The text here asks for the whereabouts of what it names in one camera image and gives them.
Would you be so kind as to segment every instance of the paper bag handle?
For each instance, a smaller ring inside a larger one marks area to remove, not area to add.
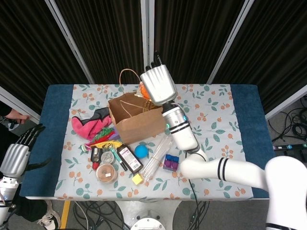
[[[132,72],[135,74],[135,76],[138,77],[139,81],[141,82],[140,77],[138,76],[138,74],[137,74],[134,70],[132,70],[132,69],[123,69],[123,70],[120,72],[120,74],[119,74],[119,86],[120,86],[120,87],[122,87],[122,86],[121,86],[121,74],[122,74],[124,71],[127,71],[127,70],[132,71]]]
[[[138,105],[134,105],[134,104],[125,102],[125,101],[123,101],[123,100],[120,100],[119,102],[120,102],[120,105],[121,105],[122,109],[125,110],[126,113],[129,114],[130,117],[132,117],[132,115],[124,108],[124,106],[123,106],[122,103],[125,103],[125,104],[128,104],[128,105],[132,105],[132,106],[135,106],[135,107],[138,107],[138,108],[141,108],[141,109],[143,109],[143,112],[144,112],[144,110],[146,109],[146,108],[144,108],[144,107],[141,107],[141,106],[138,106]]]

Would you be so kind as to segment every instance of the floral tablecloth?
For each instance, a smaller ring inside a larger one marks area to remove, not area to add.
[[[113,184],[102,184],[92,170],[90,154],[81,149],[88,142],[78,136],[72,129],[71,117],[81,120],[90,118],[95,109],[107,106],[108,100],[125,92],[136,91],[137,85],[74,85],[63,143],[62,165],[55,189],[58,199],[73,200],[161,200],[161,199],[195,199],[189,182],[180,172],[158,168],[155,177],[149,182],[135,185],[129,171],[123,171],[118,163],[118,179]],[[176,103],[183,107],[201,148],[210,160],[227,157],[245,161],[239,124],[236,118],[230,85],[185,84],[177,85]],[[152,155],[165,134],[159,134],[134,143],[149,148]],[[169,154],[179,156],[183,161],[185,154],[175,146]],[[142,159],[145,165],[149,158]],[[217,179],[191,180],[198,200],[250,199],[253,197],[251,187],[242,186]]]

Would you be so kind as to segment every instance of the brown paper bag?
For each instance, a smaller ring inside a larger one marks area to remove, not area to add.
[[[125,144],[152,137],[165,130],[162,108],[149,110],[148,100],[125,93],[109,101],[112,122]]]

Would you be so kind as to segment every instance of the orange object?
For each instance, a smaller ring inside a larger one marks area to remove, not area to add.
[[[150,99],[150,96],[149,96],[147,89],[145,88],[143,82],[140,82],[140,90],[141,90],[141,94],[143,95],[144,98]]]

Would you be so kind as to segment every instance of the purple toy block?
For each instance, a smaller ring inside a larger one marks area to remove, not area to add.
[[[178,168],[178,162],[172,161],[172,160],[167,160],[170,159],[169,157],[170,155],[166,155],[165,156],[165,160],[164,160],[164,164],[163,164],[163,168],[166,170],[170,170],[170,171],[177,171]]]

